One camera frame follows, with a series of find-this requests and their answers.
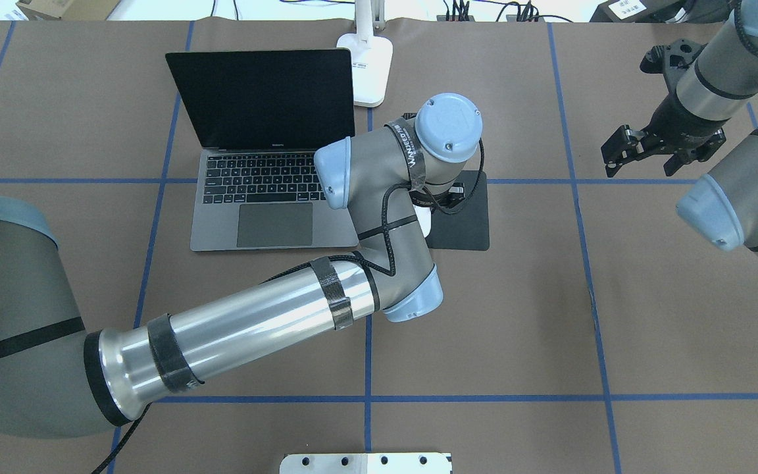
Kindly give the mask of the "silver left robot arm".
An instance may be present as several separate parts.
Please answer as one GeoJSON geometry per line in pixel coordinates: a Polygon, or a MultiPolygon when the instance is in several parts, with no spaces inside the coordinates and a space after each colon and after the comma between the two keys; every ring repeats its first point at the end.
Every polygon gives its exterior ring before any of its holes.
{"type": "Polygon", "coordinates": [[[324,146],[327,204],[345,209],[360,249],[322,256],[144,327],[87,332],[39,209],[0,197],[0,433],[74,438],[140,418],[147,406],[228,370],[381,311],[425,315],[444,299],[415,213],[475,150],[482,115],[440,93],[409,119],[324,146]]]}

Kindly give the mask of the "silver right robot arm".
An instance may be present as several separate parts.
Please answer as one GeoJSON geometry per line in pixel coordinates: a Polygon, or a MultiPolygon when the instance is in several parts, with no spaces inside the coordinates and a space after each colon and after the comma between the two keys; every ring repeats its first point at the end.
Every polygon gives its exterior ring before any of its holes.
{"type": "MultiPolygon", "coordinates": [[[[607,177],[665,155],[666,175],[706,162],[727,140],[724,125],[758,94],[758,1],[734,1],[707,44],[680,39],[647,51],[641,70],[668,90],[647,126],[622,125],[601,146],[607,177]]],[[[722,251],[758,256],[758,126],[676,204],[678,216],[722,251]]]]}

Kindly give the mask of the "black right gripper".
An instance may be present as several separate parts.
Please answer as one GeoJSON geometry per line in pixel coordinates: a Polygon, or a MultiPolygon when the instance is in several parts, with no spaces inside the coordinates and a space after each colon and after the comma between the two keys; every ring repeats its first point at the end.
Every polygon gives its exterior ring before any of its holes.
{"type": "Polygon", "coordinates": [[[624,165],[655,154],[672,154],[665,162],[667,177],[694,161],[706,162],[727,141],[725,122],[695,116],[677,96],[668,95],[656,108],[645,131],[622,125],[601,145],[607,178],[613,179],[624,165]]]}

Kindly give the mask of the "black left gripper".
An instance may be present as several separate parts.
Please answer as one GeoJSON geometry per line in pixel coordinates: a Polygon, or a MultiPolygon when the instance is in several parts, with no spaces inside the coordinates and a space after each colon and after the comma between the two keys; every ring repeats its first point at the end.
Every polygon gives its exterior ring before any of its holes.
{"type": "Polygon", "coordinates": [[[460,212],[457,208],[465,201],[465,186],[461,181],[454,181],[442,192],[425,186],[421,191],[412,191],[412,203],[415,206],[431,207],[433,212],[460,212]]]}

